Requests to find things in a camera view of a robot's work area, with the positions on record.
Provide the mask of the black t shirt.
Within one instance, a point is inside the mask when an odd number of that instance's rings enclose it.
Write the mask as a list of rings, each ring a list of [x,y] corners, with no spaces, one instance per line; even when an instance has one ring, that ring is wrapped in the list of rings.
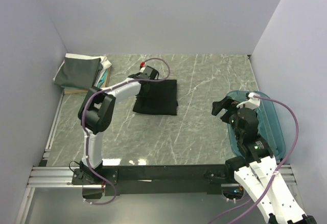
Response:
[[[145,82],[136,96],[133,111],[144,115],[177,115],[177,80]]]

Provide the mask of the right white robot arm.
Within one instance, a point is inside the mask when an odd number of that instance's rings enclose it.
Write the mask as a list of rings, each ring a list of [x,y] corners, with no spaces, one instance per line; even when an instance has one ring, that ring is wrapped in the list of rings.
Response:
[[[213,102],[212,115],[225,110],[220,119],[231,126],[241,153],[226,161],[224,176],[227,181],[240,184],[253,201],[231,223],[241,220],[254,208],[260,210],[265,223],[316,223],[297,203],[279,171],[283,162],[277,162],[268,142],[259,134],[256,109],[261,100],[263,97],[251,92],[244,102],[229,96]]]

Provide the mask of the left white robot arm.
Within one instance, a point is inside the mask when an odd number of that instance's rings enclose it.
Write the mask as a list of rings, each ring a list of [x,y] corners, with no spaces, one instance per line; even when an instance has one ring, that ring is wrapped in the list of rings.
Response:
[[[103,132],[109,127],[116,104],[140,94],[147,82],[158,80],[159,72],[144,66],[136,74],[107,88],[91,87],[80,107],[78,118],[84,133],[83,165],[84,178],[90,184],[98,183],[102,178],[102,141]]]

